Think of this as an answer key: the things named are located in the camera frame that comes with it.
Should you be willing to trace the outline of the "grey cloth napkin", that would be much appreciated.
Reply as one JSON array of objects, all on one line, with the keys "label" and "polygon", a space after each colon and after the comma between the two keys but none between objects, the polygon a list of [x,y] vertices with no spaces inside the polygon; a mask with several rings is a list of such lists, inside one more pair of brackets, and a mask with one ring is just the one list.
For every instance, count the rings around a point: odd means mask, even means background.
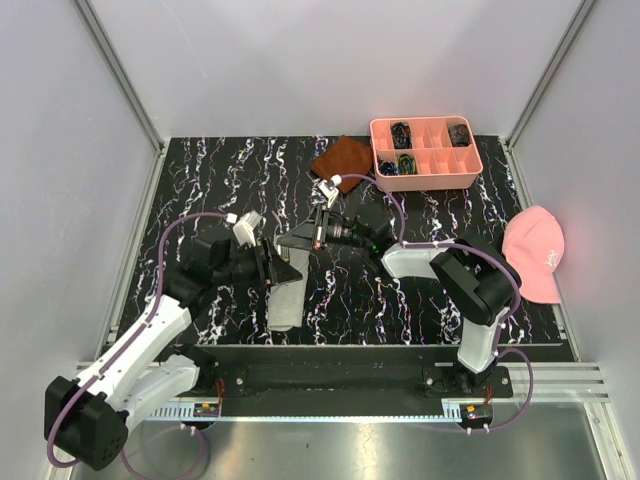
[{"label": "grey cloth napkin", "polygon": [[302,325],[305,292],[309,273],[309,252],[290,250],[290,265],[302,274],[302,279],[275,286],[267,302],[267,328],[286,332]]}]

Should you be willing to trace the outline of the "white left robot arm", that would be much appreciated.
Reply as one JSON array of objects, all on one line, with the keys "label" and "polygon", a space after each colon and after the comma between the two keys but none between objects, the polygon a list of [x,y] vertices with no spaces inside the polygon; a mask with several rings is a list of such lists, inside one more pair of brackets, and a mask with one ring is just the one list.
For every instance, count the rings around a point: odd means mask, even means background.
[{"label": "white left robot arm", "polygon": [[217,388],[215,356],[194,345],[176,348],[157,370],[147,369],[210,307],[218,287],[273,287],[302,278],[300,268],[281,257],[270,239],[198,245],[159,277],[160,292],[106,353],[76,377],[58,376],[47,386],[44,437],[50,463],[101,470],[123,450],[129,434],[166,402]]}]

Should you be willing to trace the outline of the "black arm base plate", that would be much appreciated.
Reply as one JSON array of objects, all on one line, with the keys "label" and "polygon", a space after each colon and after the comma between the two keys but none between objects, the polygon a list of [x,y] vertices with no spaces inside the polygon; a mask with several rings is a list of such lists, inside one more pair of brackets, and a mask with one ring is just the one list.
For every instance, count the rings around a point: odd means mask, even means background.
[{"label": "black arm base plate", "polygon": [[472,374],[456,364],[245,363],[219,365],[216,377],[230,398],[267,390],[401,390],[427,398],[510,399],[507,368]]}]

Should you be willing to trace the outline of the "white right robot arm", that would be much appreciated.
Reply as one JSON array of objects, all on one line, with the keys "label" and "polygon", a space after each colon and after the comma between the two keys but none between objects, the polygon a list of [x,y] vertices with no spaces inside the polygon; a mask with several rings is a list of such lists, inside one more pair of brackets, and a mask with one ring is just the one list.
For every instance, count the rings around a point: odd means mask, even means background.
[{"label": "white right robot arm", "polygon": [[465,233],[441,243],[407,243],[393,235],[384,208],[362,205],[349,219],[316,206],[307,219],[276,237],[290,251],[344,245],[360,250],[364,263],[383,277],[437,280],[462,317],[462,336],[443,392],[476,396],[490,383],[497,361],[501,319],[519,301],[521,279],[482,237]]}]

